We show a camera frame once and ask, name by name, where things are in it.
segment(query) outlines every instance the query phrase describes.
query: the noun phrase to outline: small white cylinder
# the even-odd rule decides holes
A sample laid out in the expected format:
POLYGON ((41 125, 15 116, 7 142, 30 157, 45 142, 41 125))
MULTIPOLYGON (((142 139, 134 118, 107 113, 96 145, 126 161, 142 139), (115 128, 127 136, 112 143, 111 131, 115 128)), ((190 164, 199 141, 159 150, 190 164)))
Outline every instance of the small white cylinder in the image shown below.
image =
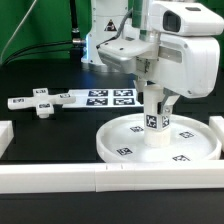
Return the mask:
POLYGON ((158 114, 158 103, 164 98, 159 85, 144 88, 144 141, 150 147, 164 147, 170 144, 169 117, 158 114))

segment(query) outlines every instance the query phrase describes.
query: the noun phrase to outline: black tabletop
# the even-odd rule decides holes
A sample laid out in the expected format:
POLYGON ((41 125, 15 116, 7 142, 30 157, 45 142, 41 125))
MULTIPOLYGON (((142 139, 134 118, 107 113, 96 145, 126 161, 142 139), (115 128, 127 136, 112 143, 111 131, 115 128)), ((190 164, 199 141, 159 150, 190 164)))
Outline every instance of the black tabletop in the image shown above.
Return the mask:
MULTIPOLYGON (((27 60, 0 70, 0 120, 12 120, 15 138, 1 164, 96 163, 96 132, 107 121, 142 108, 63 109, 39 119, 32 108, 10 111, 7 99, 69 89, 133 88, 134 75, 97 73, 69 60, 27 60)), ((174 112, 207 123, 224 113, 219 71, 209 97, 181 98, 174 112)), ((223 223, 224 190, 0 195, 0 223, 223 223)))

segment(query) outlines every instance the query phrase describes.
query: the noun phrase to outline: screw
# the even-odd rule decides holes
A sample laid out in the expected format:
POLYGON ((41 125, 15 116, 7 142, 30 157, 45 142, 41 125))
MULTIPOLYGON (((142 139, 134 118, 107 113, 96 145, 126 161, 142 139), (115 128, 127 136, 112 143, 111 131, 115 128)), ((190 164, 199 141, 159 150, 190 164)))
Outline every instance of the screw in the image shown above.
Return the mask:
POLYGON ((166 108, 166 109, 165 109, 165 112, 166 112, 166 113, 170 113, 170 109, 169 109, 169 108, 166 108))

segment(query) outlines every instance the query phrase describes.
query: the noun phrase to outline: metal bracket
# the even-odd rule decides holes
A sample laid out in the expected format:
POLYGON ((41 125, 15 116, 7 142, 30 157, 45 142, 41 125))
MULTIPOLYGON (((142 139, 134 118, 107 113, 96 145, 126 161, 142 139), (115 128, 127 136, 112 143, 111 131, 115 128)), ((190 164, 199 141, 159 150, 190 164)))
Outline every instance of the metal bracket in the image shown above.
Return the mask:
POLYGON ((140 77, 138 77, 136 80, 134 80, 134 85, 137 91, 136 100, 140 104, 144 104, 143 92, 144 87, 147 85, 147 81, 145 79, 141 79, 140 77))
POLYGON ((160 114, 169 116, 172 114, 173 105, 177 102, 180 95, 166 88, 164 89, 163 93, 165 97, 161 102, 160 114))

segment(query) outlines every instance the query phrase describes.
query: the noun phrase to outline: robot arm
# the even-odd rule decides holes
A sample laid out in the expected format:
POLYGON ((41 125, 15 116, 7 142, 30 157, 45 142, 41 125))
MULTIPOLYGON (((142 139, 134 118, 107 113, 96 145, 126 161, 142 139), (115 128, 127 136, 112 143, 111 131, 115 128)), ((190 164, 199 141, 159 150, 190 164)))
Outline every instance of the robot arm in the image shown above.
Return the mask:
POLYGON ((139 28, 139 39, 101 44, 103 63, 187 98, 213 90, 220 50, 210 36, 222 33, 220 16, 199 3, 135 0, 132 25, 139 28))

